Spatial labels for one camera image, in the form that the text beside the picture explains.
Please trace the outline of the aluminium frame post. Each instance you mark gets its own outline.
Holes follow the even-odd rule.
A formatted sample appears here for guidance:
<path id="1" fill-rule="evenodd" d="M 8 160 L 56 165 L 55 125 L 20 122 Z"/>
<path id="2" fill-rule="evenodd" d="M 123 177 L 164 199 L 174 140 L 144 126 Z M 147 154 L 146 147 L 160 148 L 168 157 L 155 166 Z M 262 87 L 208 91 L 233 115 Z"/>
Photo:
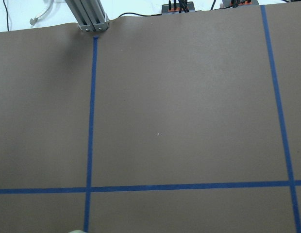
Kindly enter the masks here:
<path id="1" fill-rule="evenodd" d="M 109 29 L 109 18 L 100 0 L 66 0 L 83 32 L 104 32 Z"/>

